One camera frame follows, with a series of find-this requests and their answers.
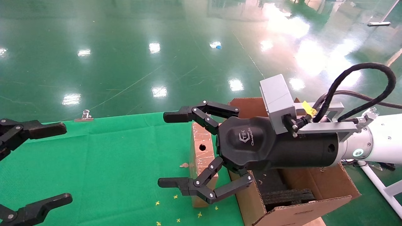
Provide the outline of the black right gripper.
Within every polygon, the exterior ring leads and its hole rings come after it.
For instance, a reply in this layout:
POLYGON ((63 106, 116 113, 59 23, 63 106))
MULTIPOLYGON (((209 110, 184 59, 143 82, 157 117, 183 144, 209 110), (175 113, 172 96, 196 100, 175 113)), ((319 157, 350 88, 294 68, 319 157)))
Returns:
POLYGON ((238 116, 236 107, 205 100, 197 105, 182 106, 178 111, 164 112, 166 123, 194 121, 217 135, 220 157, 216 157, 196 179, 159 178, 158 186, 178 188, 183 196, 198 196, 213 204, 249 187, 253 176, 247 170, 324 167, 335 162, 339 147, 336 133, 293 137, 290 132, 277 134, 268 117, 240 119, 238 116), (219 125, 211 116, 227 120, 219 125), (207 184, 226 165, 239 170, 240 178, 215 189, 209 188, 207 184))

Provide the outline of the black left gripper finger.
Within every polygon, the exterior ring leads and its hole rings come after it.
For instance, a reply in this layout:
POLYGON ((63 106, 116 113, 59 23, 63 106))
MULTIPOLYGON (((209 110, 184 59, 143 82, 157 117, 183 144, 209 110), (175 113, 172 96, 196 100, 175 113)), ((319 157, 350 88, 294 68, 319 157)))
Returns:
POLYGON ((67 133, 62 122, 42 124, 38 120, 18 122, 1 119, 0 122, 0 160, 4 160, 27 140, 38 140, 67 133))
POLYGON ((0 205, 1 226, 34 226, 44 222, 52 210, 72 203, 72 195, 63 193, 34 203, 27 204, 17 211, 0 205))

